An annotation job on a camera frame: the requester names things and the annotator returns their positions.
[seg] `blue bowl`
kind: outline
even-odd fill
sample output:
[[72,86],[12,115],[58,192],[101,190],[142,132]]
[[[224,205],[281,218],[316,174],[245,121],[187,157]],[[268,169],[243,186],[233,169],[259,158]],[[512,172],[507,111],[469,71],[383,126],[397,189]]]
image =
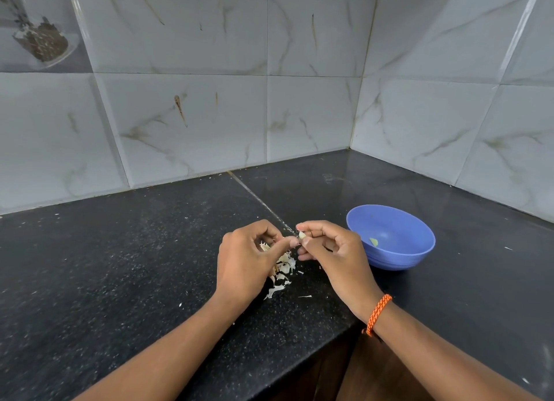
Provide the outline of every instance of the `blue bowl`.
[[[369,263],[383,270],[409,269],[435,247],[435,235],[424,222],[394,207],[355,207],[346,215],[346,224],[362,238]],[[370,238],[377,239],[377,246]]]

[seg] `wrist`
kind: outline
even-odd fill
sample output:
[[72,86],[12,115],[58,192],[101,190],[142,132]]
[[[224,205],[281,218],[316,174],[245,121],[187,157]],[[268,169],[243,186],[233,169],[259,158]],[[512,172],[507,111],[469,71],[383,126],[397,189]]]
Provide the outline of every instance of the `wrist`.
[[219,289],[216,289],[215,293],[210,298],[210,301],[223,314],[230,315],[233,320],[238,318],[250,304],[250,302],[243,301],[232,293]]
[[357,315],[357,317],[361,321],[363,321],[363,323],[367,324],[367,322],[370,320],[370,316],[371,314],[373,314],[373,310],[376,308],[377,304],[383,296],[384,293],[379,292],[375,295],[369,295],[364,299],[362,307],[360,308],[360,314]]

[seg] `garlic skin pile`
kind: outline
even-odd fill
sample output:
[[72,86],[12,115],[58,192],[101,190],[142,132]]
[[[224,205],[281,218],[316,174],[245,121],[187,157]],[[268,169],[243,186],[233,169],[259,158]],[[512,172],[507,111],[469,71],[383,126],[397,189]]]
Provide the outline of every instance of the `garlic skin pile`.
[[[260,248],[262,251],[268,251],[270,246],[262,242],[260,244]],[[291,274],[296,269],[296,260],[292,258],[291,252],[287,251],[284,253],[275,263],[274,269],[269,273],[269,278],[273,282],[273,288],[269,289],[269,293],[266,295],[264,300],[271,299],[273,297],[273,293],[283,290],[285,286],[289,285],[291,282],[285,276],[285,274]],[[283,284],[275,285],[276,281],[282,281],[284,280]]]

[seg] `white marble tile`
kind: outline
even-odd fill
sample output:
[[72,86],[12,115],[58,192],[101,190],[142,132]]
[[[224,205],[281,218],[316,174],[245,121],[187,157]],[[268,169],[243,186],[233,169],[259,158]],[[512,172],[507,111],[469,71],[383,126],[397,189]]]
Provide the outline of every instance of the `white marble tile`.
[[267,0],[74,0],[95,71],[266,74]]
[[350,144],[360,78],[269,76],[267,161]]
[[375,0],[268,0],[269,73],[362,76]]
[[126,188],[93,75],[0,73],[0,212]]
[[132,187],[265,162],[265,76],[97,77]]
[[364,78],[354,150],[453,184],[495,85]]
[[537,0],[503,83],[554,85],[554,0]]
[[448,0],[377,0],[364,76],[393,76]]
[[554,222],[554,88],[500,86],[456,186]]
[[404,78],[499,83],[527,3],[379,0],[366,75],[397,63]]

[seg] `bowl rim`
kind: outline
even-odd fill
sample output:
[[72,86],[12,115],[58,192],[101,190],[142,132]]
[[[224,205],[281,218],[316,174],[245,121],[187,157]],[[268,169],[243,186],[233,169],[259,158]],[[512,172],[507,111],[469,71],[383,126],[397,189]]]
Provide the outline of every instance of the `bowl rim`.
[[396,210],[398,212],[402,212],[404,214],[407,214],[408,216],[411,216],[415,219],[417,219],[419,222],[421,222],[426,228],[427,230],[429,230],[429,232],[431,232],[431,236],[433,237],[433,245],[431,245],[431,247],[423,252],[420,252],[420,253],[397,253],[397,252],[394,252],[394,251],[389,251],[389,250],[386,250],[386,249],[382,249],[382,248],[379,248],[378,246],[373,246],[372,243],[366,241],[364,238],[362,238],[362,236],[360,236],[360,239],[362,240],[363,243],[365,243],[366,245],[369,245],[371,248],[373,249],[376,249],[377,251],[382,251],[386,254],[393,254],[393,255],[410,255],[412,257],[416,257],[418,255],[425,255],[425,254],[428,254],[429,252],[431,252],[433,250],[433,248],[435,248],[435,244],[437,243],[437,239],[435,238],[435,234],[433,233],[433,230],[431,230],[431,228],[429,228],[429,226],[427,225],[427,223],[425,223],[423,220],[421,220],[419,217],[416,217],[414,216],[413,214],[410,214],[408,212],[405,212],[404,210],[400,210],[400,209],[397,209],[396,207],[391,207],[391,206],[385,206],[384,204],[360,204],[359,206],[356,206],[356,207],[353,207],[349,210],[349,212],[346,214],[346,225],[348,226],[348,229],[352,230],[352,228],[350,227],[350,222],[349,222],[349,217],[350,217],[350,214],[356,210],[356,209],[359,209],[360,207],[366,207],[366,206],[371,206],[371,207],[375,207],[375,206],[379,206],[379,207],[386,207],[388,209],[393,209],[393,210]]

